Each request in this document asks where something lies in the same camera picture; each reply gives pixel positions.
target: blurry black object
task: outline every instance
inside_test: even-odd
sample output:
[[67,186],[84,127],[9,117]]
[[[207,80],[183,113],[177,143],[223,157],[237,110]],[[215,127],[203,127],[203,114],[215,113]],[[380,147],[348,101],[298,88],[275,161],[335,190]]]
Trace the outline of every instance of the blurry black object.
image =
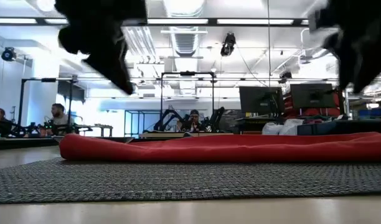
[[310,31],[338,26],[323,48],[339,59],[339,82],[361,92],[381,73],[381,1],[328,0],[309,16]]
[[84,61],[127,94],[134,91],[125,64],[127,44],[121,30],[124,21],[146,23],[144,0],[56,0],[55,8],[69,25],[59,41],[71,54],[90,56]]
[[235,34],[228,33],[224,42],[222,43],[221,56],[228,57],[229,55],[231,55],[233,50],[235,49],[234,47],[235,44],[236,44]]

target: woven mat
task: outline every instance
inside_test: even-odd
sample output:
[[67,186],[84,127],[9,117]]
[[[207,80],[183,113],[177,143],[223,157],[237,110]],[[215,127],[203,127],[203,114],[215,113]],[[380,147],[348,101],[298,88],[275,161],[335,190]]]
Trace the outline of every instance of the woven mat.
[[381,164],[123,164],[61,158],[0,169],[0,203],[381,194]]

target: ceiling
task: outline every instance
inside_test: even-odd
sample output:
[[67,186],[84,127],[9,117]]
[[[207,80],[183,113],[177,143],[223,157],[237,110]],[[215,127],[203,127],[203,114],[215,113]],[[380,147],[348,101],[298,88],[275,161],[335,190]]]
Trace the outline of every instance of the ceiling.
[[[50,0],[0,0],[0,16],[18,17],[62,17],[55,11],[41,11],[37,1],[45,1],[48,5]],[[169,0],[148,0],[147,7],[149,17],[167,17],[164,2]],[[183,6],[187,7],[190,1],[183,1]],[[272,18],[305,18],[311,10],[324,4],[325,0],[270,0],[269,16]],[[268,17],[267,0],[205,0],[200,17],[227,17],[227,18],[256,18]],[[271,71],[271,78],[278,78],[284,70],[291,70],[293,76],[297,78],[335,78],[336,60],[333,56],[327,55],[322,58],[312,60],[311,63],[303,64],[299,62],[301,52],[314,55],[320,51],[324,38],[333,33],[333,30],[324,30],[316,34],[310,34],[308,30],[297,27],[196,27],[198,31],[206,31],[205,34],[197,34],[198,42],[195,58],[182,58],[183,64],[194,64],[198,72],[216,71],[217,78],[268,78]],[[148,65],[138,65],[138,58],[142,57],[135,49],[130,50],[128,62],[131,69],[131,76],[138,78],[158,77],[161,72],[180,71],[180,60],[172,59],[177,56],[175,45],[173,45],[173,35],[162,34],[162,30],[171,30],[171,27],[148,27],[152,39],[154,55],[161,59],[160,63]],[[56,52],[57,27],[43,26],[0,26],[0,36],[5,39],[35,40]],[[221,57],[220,49],[223,39],[228,32],[233,32],[236,36],[237,44],[233,54],[229,57]],[[74,60],[80,63],[77,57],[66,56],[67,60]],[[80,78],[100,77],[91,68],[82,65],[82,69],[76,69],[67,65],[62,65],[60,70],[62,76],[76,74]],[[160,95],[159,83],[155,81],[134,81],[137,84],[138,94]],[[105,92],[115,91],[114,87],[106,80],[102,81],[81,81],[80,85],[87,89],[101,89]],[[239,85],[264,85],[258,81],[218,81],[215,86],[227,87],[231,89]],[[165,83],[167,94],[174,96],[205,95],[210,96],[212,91],[206,87],[211,86],[211,82],[184,82],[172,81]],[[230,92],[226,88],[221,88],[218,94]]]

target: person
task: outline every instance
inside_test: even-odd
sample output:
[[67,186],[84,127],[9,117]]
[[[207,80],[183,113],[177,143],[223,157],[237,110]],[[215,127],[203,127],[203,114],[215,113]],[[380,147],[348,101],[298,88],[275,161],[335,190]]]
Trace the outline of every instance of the person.
[[[68,116],[65,114],[65,107],[60,103],[54,103],[51,107],[51,113],[52,113],[52,121],[54,125],[65,125],[68,121]],[[65,126],[62,126],[61,128],[58,128],[59,133],[58,135],[64,135],[66,134]],[[52,135],[51,130],[47,131],[49,135]]]
[[181,131],[204,131],[200,129],[201,124],[199,123],[199,112],[197,110],[190,111],[189,120],[184,123],[178,122],[177,125]]
[[11,122],[5,118],[4,109],[0,108],[0,134],[1,134],[1,137],[8,136],[11,129],[12,129]]

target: seated person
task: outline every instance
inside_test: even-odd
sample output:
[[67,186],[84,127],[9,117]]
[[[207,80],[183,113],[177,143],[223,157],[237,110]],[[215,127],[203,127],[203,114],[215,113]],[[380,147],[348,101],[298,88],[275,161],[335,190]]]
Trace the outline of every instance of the seated person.
[[[54,125],[66,125],[68,121],[68,116],[65,114],[65,107],[60,103],[54,103],[51,108],[52,116],[54,117],[52,121]],[[62,126],[58,130],[58,135],[66,134],[66,126]],[[52,135],[52,131],[48,130],[48,135]]]
[[0,134],[1,137],[7,137],[9,135],[9,131],[12,129],[12,124],[9,120],[5,118],[5,111],[0,108]]
[[199,112],[197,110],[192,110],[190,112],[188,121],[185,121],[184,123],[177,122],[177,126],[181,131],[204,131],[200,129],[200,123],[199,123]]

